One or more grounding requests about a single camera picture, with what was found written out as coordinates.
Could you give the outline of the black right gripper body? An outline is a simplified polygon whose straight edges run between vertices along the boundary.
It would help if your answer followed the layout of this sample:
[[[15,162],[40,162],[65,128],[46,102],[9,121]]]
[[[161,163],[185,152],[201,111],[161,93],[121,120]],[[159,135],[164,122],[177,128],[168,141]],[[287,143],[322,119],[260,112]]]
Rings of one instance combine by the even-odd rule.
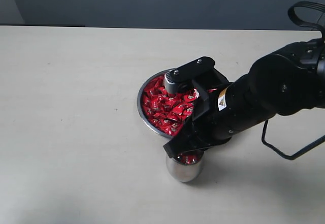
[[[222,74],[204,75],[194,82],[200,96],[194,103],[190,119],[186,121],[177,135],[180,144],[178,152],[185,153],[194,150],[207,150],[211,147],[227,143],[232,135],[224,132],[219,135],[215,117],[218,113],[217,97],[221,89],[229,84]]]

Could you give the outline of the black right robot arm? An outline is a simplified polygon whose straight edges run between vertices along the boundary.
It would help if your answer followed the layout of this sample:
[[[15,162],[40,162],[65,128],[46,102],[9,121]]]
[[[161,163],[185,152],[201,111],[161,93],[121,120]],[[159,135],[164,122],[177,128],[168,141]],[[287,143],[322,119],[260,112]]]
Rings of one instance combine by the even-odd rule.
[[[275,115],[324,107],[324,39],[286,45],[234,82],[214,66],[204,56],[165,75],[167,92],[195,88],[199,93],[190,117],[164,145],[170,158],[227,143]]]

